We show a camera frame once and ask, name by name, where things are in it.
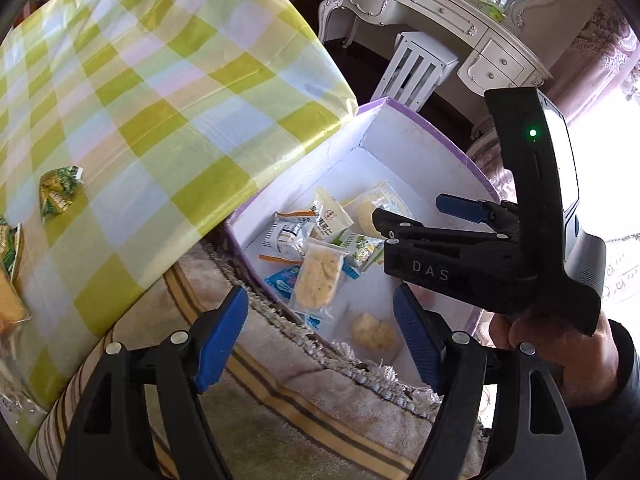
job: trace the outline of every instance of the blue gripper pad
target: blue gripper pad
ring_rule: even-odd
[[[411,289],[404,283],[398,286],[394,293],[394,316],[420,380],[431,386],[434,392],[440,393],[444,387],[440,375],[442,349],[431,339],[417,308],[422,309]]]
[[[215,311],[218,322],[200,349],[200,365],[193,378],[199,394],[220,380],[226,360],[236,344],[249,312],[249,296],[241,286],[235,286]]]
[[[469,220],[476,224],[487,222],[490,217],[489,212],[482,207],[481,203],[447,194],[438,195],[436,207],[445,215]]]

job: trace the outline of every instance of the white stool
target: white stool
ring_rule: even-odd
[[[401,32],[396,52],[371,100],[389,96],[418,111],[453,72],[458,56],[424,32]]]

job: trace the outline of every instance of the green and white checkered tablecloth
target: green and white checkered tablecloth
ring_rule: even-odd
[[[356,107],[288,0],[51,0],[0,59],[0,212],[24,227],[32,313],[15,343],[44,406],[172,263]],[[83,192],[43,222],[38,180],[72,164]]]

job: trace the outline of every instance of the silver screw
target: silver screw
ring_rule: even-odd
[[[120,352],[120,350],[122,350],[122,345],[117,341],[114,341],[113,343],[109,343],[107,345],[105,352],[107,352],[107,354],[109,355],[116,355],[117,353]]]
[[[466,345],[471,340],[469,334],[466,332],[454,332],[451,338],[454,343],[458,343],[459,345]]]
[[[184,330],[180,330],[180,332],[174,332],[171,334],[171,342],[174,345],[181,345],[189,338],[189,334],[187,334]]]
[[[536,353],[536,347],[531,343],[520,343],[518,348],[524,355],[533,355]]]

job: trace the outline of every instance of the white dressing table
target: white dressing table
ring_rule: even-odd
[[[474,5],[475,0],[325,0],[319,8],[321,42],[326,39],[332,10],[341,7],[373,25],[408,23],[411,13],[426,16],[472,47],[458,77],[473,92],[491,88],[540,86],[551,78],[536,55],[509,30],[522,26],[522,12],[513,21],[498,23]],[[347,44],[353,41],[354,26]]]

